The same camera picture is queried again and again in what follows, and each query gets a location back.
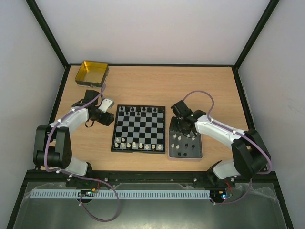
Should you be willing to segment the grey tray of chess pieces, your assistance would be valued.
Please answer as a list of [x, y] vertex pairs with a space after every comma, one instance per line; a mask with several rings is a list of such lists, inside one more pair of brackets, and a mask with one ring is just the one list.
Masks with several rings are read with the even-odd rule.
[[168, 130], [168, 157], [179, 160], [201, 160], [203, 157], [202, 137], [200, 133], [184, 133], [180, 129], [182, 122], [172, 117]]

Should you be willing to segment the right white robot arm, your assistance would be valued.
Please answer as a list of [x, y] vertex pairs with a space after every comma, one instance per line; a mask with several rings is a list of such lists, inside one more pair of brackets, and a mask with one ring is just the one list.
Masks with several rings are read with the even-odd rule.
[[183, 100], [172, 105], [171, 110], [177, 118], [178, 131], [207, 135], [232, 150], [232, 160], [219, 161], [210, 168], [208, 182], [211, 186], [220, 186], [228, 177], [242, 176], [250, 180], [256, 174], [271, 172], [270, 153], [255, 129], [245, 131], [225, 125], [213, 119], [210, 111], [193, 112]]

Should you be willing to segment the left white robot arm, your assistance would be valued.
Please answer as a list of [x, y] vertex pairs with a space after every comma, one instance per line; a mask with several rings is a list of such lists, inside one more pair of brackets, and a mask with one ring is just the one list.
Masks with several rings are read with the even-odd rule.
[[86, 90], [85, 96], [74, 103], [67, 114], [36, 129], [33, 162], [47, 171], [63, 171], [69, 175], [85, 176], [91, 166], [72, 155], [71, 135], [88, 121], [109, 126], [114, 115], [108, 112], [114, 101], [104, 98], [103, 91]]

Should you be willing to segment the black and white chessboard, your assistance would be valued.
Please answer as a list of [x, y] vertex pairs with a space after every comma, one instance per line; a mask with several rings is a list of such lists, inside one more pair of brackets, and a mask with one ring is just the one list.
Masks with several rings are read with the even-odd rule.
[[112, 152], [165, 154], [165, 106], [117, 106]]

